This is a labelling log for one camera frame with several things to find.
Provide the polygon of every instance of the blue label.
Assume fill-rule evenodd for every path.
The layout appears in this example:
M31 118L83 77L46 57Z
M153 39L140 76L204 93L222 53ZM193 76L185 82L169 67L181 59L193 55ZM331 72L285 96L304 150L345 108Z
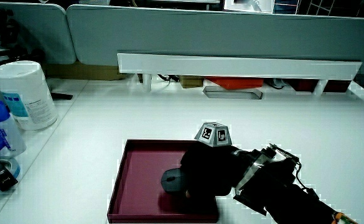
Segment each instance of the blue label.
M22 104L20 95L17 93L3 93L3 98L14 116L28 117L26 108Z
M1 129L1 128L0 128L0 135L1 135L1 137L2 137L2 140L3 140L3 143L5 144L5 146L6 146L9 150L13 151L13 149L10 147L9 143L8 143L8 142L7 142L7 140L6 140L6 136L7 136L7 134L6 134L5 130L3 130L3 129Z

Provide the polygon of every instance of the white desk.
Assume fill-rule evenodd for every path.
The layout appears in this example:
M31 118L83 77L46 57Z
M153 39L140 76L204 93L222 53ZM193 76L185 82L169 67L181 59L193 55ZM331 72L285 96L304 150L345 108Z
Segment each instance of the white desk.
M88 81L53 134L42 133L43 149L24 169L0 223L107 223L126 140L193 139L205 121L228 125L242 149L269 142L290 149L301 158L303 183L364 223L364 101L347 95L312 101L288 88L263 100L208 99L202 88L153 80L145 93L135 82ZM231 195L217 201L219 223L272 223Z

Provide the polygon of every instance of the cable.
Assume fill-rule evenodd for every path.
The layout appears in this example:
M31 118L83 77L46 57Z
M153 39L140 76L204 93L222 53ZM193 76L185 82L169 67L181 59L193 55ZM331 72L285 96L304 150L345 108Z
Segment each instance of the cable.
M165 76L163 76L163 75L161 75L161 74L158 74L158 76L159 76L162 80L164 80L164 81L168 81L168 82L170 82L171 80L173 80L173 81L175 81L175 82L179 82L179 78L177 78L177 76L176 76L176 75L168 75L168 77L165 77Z
M132 0L132 4L134 7L138 7L138 5L136 4L136 2L134 0Z
M284 86L282 86L282 87L278 87L278 86L276 86L276 85L273 85L272 83L270 83L269 81L268 81L268 79L265 79L264 80L264 82L266 83L266 84L268 84L270 87L273 87L273 88L275 88L275 89L277 89L277 90L281 90L282 88L284 88Z
M301 171L301 168L302 168L302 164L301 164L301 162L298 162L297 164L298 164L299 168L298 168L298 171L296 172L296 175L295 175L296 179L302 185L302 187L307 190L308 188L301 182L301 180L299 180L299 177L298 177L299 171Z

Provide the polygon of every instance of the red tray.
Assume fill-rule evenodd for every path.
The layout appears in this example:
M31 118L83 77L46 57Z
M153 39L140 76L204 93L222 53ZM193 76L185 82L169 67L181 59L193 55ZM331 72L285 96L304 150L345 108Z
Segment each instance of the red tray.
M108 208L110 223L216 223L215 199L205 205L169 195L162 174L180 167L196 141L127 140Z

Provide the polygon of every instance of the orange object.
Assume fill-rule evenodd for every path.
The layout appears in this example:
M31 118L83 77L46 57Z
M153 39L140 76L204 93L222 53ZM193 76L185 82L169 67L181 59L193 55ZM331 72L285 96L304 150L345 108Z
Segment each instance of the orange object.
M263 86L263 78L240 78L240 77L205 77L227 90L244 88L259 88Z

